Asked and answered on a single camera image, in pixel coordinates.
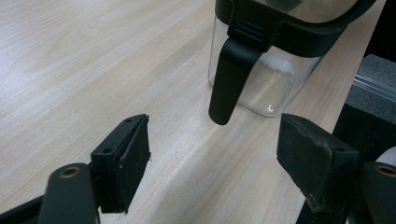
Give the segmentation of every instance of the wooden table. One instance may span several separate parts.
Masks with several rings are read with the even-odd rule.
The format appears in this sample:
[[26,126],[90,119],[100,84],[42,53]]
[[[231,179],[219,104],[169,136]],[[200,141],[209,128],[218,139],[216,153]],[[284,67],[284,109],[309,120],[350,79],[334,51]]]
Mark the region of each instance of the wooden table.
[[[214,2],[1,1],[0,213],[147,113],[151,161],[129,214],[103,223],[294,223],[304,197],[276,161],[279,118],[207,115]],[[349,25],[288,113],[332,131],[384,2]]]

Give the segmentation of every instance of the clear glass container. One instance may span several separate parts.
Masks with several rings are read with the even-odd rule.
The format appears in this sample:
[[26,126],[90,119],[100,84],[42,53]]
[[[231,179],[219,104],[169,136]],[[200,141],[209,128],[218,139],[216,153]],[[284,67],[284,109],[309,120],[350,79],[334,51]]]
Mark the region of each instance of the clear glass container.
[[[213,86],[219,54],[227,40],[228,25],[215,19],[208,79]],[[320,61],[271,47],[256,62],[238,103],[266,117],[280,115]]]

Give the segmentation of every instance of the gray mat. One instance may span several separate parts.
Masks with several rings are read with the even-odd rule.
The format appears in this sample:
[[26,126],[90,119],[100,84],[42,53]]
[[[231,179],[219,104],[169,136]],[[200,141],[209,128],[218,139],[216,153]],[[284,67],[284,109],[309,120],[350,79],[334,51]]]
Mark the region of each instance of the gray mat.
[[346,104],[396,124],[395,92],[396,63],[369,55],[361,62]]

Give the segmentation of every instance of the black pitcher handle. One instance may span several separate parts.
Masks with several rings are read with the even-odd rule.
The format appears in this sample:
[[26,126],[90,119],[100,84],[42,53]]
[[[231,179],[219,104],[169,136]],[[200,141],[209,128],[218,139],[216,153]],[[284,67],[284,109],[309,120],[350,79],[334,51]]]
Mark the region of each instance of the black pitcher handle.
[[254,64],[262,56],[260,49],[229,37],[220,52],[213,85],[209,116],[219,125],[225,125],[238,102]]

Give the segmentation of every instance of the black plastic part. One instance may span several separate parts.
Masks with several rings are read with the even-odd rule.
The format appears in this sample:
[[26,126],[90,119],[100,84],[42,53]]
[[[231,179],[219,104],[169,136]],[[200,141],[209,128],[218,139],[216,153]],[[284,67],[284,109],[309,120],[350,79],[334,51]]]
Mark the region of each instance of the black plastic part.
[[36,224],[42,201],[40,196],[0,214],[0,223]]
[[87,164],[69,164],[52,173],[38,223],[99,223],[91,171]]
[[396,63],[396,33],[389,29],[396,21],[396,1],[387,1],[376,23],[364,57],[374,54]]
[[341,209],[334,212],[312,213],[308,203],[305,201],[296,224],[344,224],[347,220],[347,213],[345,211],[345,209]]
[[[216,16],[230,26],[229,36],[238,36],[262,50],[274,45],[291,54],[311,58],[323,56],[329,51],[347,25],[374,2],[358,0],[342,16],[321,23],[298,20],[253,0],[217,0],[215,11]],[[245,33],[242,35],[237,32],[241,25]]]
[[149,116],[124,120],[92,152],[92,172],[102,213],[128,212],[150,158]]
[[396,223],[396,167],[382,162],[364,163],[361,189],[375,223]]
[[356,168],[358,157],[357,150],[312,121],[282,115],[277,160],[314,212],[344,209],[343,183]]
[[344,105],[332,134],[359,151],[359,166],[375,161],[386,150],[396,146],[396,124],[350,105]]
[[217,124],[224,125],[230,120],[248,75],[260,56],[260,50],[236,39],[228,38],[224,43],[209,106],[209,116]]

